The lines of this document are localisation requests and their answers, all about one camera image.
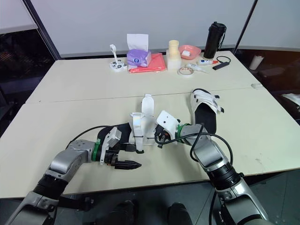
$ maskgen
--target black cable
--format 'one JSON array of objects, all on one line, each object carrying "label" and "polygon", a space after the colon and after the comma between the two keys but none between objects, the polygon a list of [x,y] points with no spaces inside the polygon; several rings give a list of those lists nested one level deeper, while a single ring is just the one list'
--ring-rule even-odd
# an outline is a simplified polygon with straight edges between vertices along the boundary
[{"label": "black cable", "polygon": [[200,131],[193,143],[193,146],[191,147],[191,150],[189,151],[189,156],[192,158],[192,160],[194,160],[195,162],[198,162],[198,160],[193,156],[193,152],[194,152],[194,148],[196,146],[196,144],[198,143],[198,140],[202,134],[202,131],[203,131],[203,128],[204,128],[204,123],[201,123],[201,128],[200,128]]},{"label": "black cable", "polygon": [[56,209],[55,209],[55,212],[54,212],[53,223],[52,223],[52,225],[55,224],[55,219],[56,219],[56,215],[57,215],[57,209],[58,209],[58,206],[56,206]]},{"label": "black cable", "polygon": [[211,225],[211,223],[212,223],[211,222],[212,221],[212,210],[214,208],[214,203],[215,203],[216,196],[217,196],[217,193],[215,191],[214,195],[212,196],[211,203],[210,203],[210,212],[209,212],[209,216],[208,216],[209,225]]},{"label": "black cable", "polygon": [[[154,138],[154,140],[155,140],[155,142],[156,142],[157,144],[164,145],[164,144],[169,144],[169,143],[172,143],[172,142],[176,142],[176,141],[181,140],[181,139],[183,139],[183,138],[196,136],[196,135],[198,135],[198,134],[199,134],[199,133],[193,133],[193,134],[185,135],[185,136],[178,137],[178,138],[175,138],[175,139],[170,140],[170,141],[167,141],[167,142],[159,142],[159,141],[157,140],[157,136]],[[216,135],[216,134],[210,134],[210,133],[201,133],[201,135],[209,135],[209,136],[213,136],[213,137],[216,137],[216,138],[220,139],[221,141],[223,141],[224,144],[227,146],[227,148],[228,148],[228,150],[229,150],[229,154],[230,154],[230,164],[233,164],[233,151],[232,151],[232,149],[231,149],[229,143],[228,143],[224,138],[220,137],[219,135]]]},{"label": "black cable", "polygon": [[89,131],[91,131],[91,130],[94,130],[94,129],[97,129],[97,128],[110,128],[110,127],[112,127],[112,126],[96,126],[96,127],[92,127],[92,128],[90,128],[90,129],[87,129],[87,130],[81,132],[81,133],[80,133],[79,135],[77,135],[75,138],[73,138],[73,140],[71,140],[71,141],[69,142],[69,144],[70,144],[71,142],[75,141],[75,140],[76,140],[78,137],[80,137],[81,135],[83,135],[83,134],[85,134],[85,133],[87,133],[87,132],[89,132]]},{"label": "black cable", "polygon": [[223,55],[220,55],[220,56],[218,56],[217,57],[217,60],[218,60],[218,58],[220,58],[220,57],[224,57],[224,58],[227,58],[229,61],[228,62],[231,62],[231,59],[229,58],[229,57],[227,57],[227,56],[223,56]]}]

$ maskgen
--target purple tissue box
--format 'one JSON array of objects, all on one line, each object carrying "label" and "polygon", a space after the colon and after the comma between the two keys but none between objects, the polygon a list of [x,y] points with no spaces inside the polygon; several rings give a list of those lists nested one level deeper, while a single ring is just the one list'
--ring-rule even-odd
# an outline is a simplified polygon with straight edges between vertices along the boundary
[{"label": "purple tissue box", "polygon": [[127,52],[127,64],[137,67],[148,67],[151,62],[151,52],[131,49]]}]

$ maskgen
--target green ring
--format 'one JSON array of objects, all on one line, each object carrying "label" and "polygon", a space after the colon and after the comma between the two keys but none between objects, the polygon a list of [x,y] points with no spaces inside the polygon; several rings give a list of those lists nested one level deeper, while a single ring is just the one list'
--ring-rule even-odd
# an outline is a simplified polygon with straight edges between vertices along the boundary
[{"label": "green ring", "polygon": [[180,126],[180,125],[178,125],[177,126],[177,135],[176,135],[176,138],[179,138],[180,137],[180,133],[181,133],[181,130],[182,130],[182,128],[185,126],[185,125],[190,125],[189,123],[185,123],[185,124],[183,124],[182,126]]},{"label": "green ring", "polygon": [[96,156],[97,156],[97,152],[98,152],[98,149],[99,149],[100,142],[101,142],[101,140],[98,139],[95,143],[94,151],[93,151],[93,155],[92,155],[92,161],[96,161]]}]

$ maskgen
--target black water bottle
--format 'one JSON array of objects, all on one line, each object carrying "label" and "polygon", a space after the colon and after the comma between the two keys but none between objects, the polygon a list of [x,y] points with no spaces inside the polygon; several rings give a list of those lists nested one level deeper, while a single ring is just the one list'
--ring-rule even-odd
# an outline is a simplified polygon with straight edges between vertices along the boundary
[{"label": "black water bottle", "polygon": [[203,56],[207,59],[212,59],[219,48],[220,40],[223,35],[224,35],[223,36],[223,40],[224,40],[226,26],[222,23],[214,22],[208,30],[209,33],[208,33],[205,52]]}]

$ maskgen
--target pink bowl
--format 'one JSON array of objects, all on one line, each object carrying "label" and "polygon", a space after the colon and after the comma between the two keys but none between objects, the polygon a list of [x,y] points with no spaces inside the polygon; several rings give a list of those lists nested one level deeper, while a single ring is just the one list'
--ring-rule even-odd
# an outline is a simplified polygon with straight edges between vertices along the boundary
[{"label": "pink bowl", "polygon": [[[196,46],[192,46],[192,45],[182,45],[178,48],[179,52],[180,52],[180,56],[183,58],[183,59],[187,59],[187,60],[193,60],[194,58],[196,58],[196,56],[198,56],[201,52],[201,49],[200,48],[197,48]],[[184,50],[187,50],[191,53],[190,56],[185,56],[185,55],[182,55],[182,52]]]}]

